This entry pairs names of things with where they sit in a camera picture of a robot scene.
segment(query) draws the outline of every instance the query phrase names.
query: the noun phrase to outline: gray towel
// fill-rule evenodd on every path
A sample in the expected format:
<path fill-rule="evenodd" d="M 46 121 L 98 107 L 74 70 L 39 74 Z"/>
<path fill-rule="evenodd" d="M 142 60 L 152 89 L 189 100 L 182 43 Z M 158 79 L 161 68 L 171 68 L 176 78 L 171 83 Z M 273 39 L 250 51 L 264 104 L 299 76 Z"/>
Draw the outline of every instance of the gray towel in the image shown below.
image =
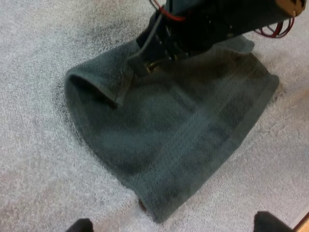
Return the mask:
<path fill-rule="evenodd" d="M 270 101 L 279 80 L 253 46 L 240 36 L 138 79 L 124 65 L 132 41 L 68 71 L 76 129 L 155 221 L 232 155 Z"/>

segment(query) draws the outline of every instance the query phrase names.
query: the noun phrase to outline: wire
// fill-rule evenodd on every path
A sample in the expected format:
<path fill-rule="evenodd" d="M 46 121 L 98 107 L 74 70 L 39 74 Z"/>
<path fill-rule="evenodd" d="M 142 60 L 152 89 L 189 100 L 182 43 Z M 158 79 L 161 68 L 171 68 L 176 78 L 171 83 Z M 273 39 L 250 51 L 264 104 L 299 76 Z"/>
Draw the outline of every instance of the wire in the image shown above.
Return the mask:
<path fill-rule="evenodd" d="M 185 17 L 182 16 L 174 16 L 168 11 L 166 11 L 157 0 L 149 0 L 150 3 L 156 8 L 158 7 L 158 10 L 161 14 L 163 14 L 165 17 L 169 18 L 170 20 L 176 21 L 176 22 L 184 22 L 186 20 Z"/>
<path fill-rule="evenodd" d="M 272 34 L 266 34 L 263 31 L 263 28 L 259 28 L 255 32 L 259 35 L 264 36 L 264 37 L 280 39 L 280 38 L 283 38 L 284 36 L 286 36 L 290 32 L 290 30 L 292 29 L 292 27 L 294 25 L 294 22 L 295 22 L 295 17 L 290 18 L 289 24 L 284 31 L 282 31 L 283 23 L 281 22 L 281 23 L 277 24 L 276 29 L 273 29 L 270 26 L 267 26 L 267 28 L 272 31 Z"/>

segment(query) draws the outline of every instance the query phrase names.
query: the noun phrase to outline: gray carpet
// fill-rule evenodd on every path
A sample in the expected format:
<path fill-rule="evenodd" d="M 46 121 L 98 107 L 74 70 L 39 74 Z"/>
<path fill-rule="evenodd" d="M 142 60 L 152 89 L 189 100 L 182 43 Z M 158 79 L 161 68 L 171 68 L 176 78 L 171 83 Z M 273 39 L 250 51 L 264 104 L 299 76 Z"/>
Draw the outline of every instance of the gray carpet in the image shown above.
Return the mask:
<path fill-rule="evenodd" d="M 248 34 L 282 88 L 242 146 L 163 224 L 139 207 L 78 137 L 64 105 L 72 66 L 134 38 L 148 1 L 0 3 L 0 228 L 251 231 L 258 210 L 288 225 L 309 204 L 309 12 L 282 40 Z"/>

